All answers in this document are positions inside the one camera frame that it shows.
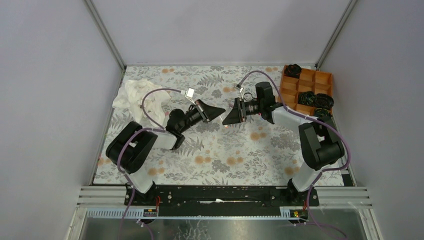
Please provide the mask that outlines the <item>white pen orange tip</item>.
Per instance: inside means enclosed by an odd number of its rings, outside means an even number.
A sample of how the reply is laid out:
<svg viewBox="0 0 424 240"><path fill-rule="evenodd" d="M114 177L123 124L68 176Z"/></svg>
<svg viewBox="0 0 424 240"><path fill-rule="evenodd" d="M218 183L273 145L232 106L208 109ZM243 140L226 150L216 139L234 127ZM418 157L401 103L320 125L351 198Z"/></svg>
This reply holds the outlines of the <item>white pen orange tip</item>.
<svg viewBox="0 0 424 240"><path fill-rule="evenodd" d="M219 116L219 119L220 119L220 121L221 121L221 123L222 123L222 125L225 127L225 128L228 128L229 126L227 125L227 124L224 124L224 117L223 117L223 115L221 114L220 116Z"/></svg>

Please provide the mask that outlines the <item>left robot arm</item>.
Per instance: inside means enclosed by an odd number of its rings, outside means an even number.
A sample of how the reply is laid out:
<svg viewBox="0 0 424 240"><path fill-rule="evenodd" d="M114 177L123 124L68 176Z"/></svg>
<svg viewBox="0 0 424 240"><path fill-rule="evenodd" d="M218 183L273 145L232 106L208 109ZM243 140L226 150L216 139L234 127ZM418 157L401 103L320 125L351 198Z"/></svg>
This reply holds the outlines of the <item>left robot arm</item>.
<svg viewBox="0 0 424 240"><path fill-rule="evenodd" d="M225 111L198 99L187 111L179 108L172 110L165 129L142 127L131 121L111 141L105 155L137 191L136 199L148 206L155 200L155 192L151 189L155 183L143 165L151 150L176 150L185 140L183 132L200 122L211 122Z"/></svg>

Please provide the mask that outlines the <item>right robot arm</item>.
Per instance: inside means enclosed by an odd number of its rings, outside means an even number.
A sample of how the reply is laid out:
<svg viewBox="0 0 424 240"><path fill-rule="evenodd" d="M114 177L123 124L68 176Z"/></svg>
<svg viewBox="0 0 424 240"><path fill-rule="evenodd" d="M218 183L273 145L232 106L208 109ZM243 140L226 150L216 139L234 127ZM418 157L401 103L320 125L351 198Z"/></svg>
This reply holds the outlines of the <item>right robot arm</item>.
<svg viewBox="0 0 424 240"><path fill-rule="evenodd" d="M299 206L307 199L307 192L319 174L345 155L343 142L336 134L330 116L316 118L303 115L277 102L269 82L257 83L255 90L256 97L252 100L236 97L222 123L239 124L246 121L248 116L259 115L271 124L281 125L298 134L303 164L288 181L285 197L291 205Z"/></svg>

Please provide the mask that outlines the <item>floral table mat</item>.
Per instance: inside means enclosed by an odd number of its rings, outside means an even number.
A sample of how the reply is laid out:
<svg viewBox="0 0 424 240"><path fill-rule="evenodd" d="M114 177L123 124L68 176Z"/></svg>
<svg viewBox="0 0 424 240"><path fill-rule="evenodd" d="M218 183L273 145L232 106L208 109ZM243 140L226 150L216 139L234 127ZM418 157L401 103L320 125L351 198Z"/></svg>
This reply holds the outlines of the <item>floral table mat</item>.
<svg viewBox="0 0 424 240"><path fill-rule="evenodd" d="M282 68L273 66L129 66L124 81L147 79L163 88L193 88L195 98L230 111L243 81L250 94L255 84L281 80ZM153 149L144 164L156 184L163 185L272 185L284 186L303 163L297 135L250 116L225 128L219 118L199 123L184 133L175 151Z"/></svg>

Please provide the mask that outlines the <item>white crumpled cloth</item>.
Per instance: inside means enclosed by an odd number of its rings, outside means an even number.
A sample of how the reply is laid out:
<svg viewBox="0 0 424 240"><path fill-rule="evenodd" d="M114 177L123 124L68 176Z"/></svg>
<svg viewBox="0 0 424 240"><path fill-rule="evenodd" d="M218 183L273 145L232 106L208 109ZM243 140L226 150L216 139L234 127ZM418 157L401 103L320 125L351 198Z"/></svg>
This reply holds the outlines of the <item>white crumpled cloth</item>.
<svg viewBox="0 0 424 240"><path fill-rule="evenodd" d="M166 117L163 106L170 102L171 96L166 90L151 93L159 88L161 88L160 85L145 78L127 80L118 89L112 107L128 110L137 123L148 119L154 127L162 126Z"/></svg>

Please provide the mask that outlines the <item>orange compartment tray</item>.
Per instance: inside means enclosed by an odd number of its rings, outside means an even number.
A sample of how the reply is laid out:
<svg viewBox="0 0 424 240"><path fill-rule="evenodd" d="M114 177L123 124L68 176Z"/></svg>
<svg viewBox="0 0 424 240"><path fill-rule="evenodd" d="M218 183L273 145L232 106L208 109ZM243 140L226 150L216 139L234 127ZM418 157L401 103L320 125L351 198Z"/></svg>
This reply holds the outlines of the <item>orange compartment tray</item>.
<svg viewBox="0 0 424 240"><path fill-rule="evenodd" d="M285 65L279 92L291 109L305 115L332 116L333 74L303 68L297 64Z"/></svg>

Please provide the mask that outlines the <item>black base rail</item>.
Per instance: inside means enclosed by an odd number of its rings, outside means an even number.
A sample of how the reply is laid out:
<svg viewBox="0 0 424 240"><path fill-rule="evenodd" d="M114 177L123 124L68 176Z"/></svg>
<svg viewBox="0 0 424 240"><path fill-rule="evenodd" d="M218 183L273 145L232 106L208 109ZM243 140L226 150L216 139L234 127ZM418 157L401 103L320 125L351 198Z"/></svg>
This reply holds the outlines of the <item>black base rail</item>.
<svg viewBox="0 0 424 240"><path fill-rule="evenodd" d="M153 185L146 193L125 186L124 205L152 206L160 217L277 217L282 207L320 205L317 191L292 187Z"/></svg>

